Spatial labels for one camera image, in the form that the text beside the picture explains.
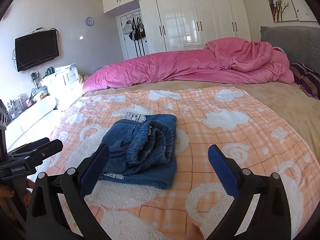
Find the left hand red nails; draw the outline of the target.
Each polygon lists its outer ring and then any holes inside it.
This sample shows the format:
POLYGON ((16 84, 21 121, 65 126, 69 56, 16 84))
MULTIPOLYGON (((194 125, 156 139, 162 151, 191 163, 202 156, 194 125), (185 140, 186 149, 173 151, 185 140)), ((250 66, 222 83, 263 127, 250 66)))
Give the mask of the left hand red nails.
MULTIPOLYGON (((31 189, 33 189, 35 186, 35 183, 30 180, 26 179, 26 190, 25 190, 25 196, 23 197, 23 204, 26 209, 28 209, 30 204, 30 198, 31 198, 31 189)), ((5 184, 4 181, 1 181, 1 207, 4 211, 4 213, 7 215, 7 217, 11 220, 16 220, 16 217, 9 206, 8 199, 13 198, 15 196, 15 190, 12 189, 9 185, 5 184)))

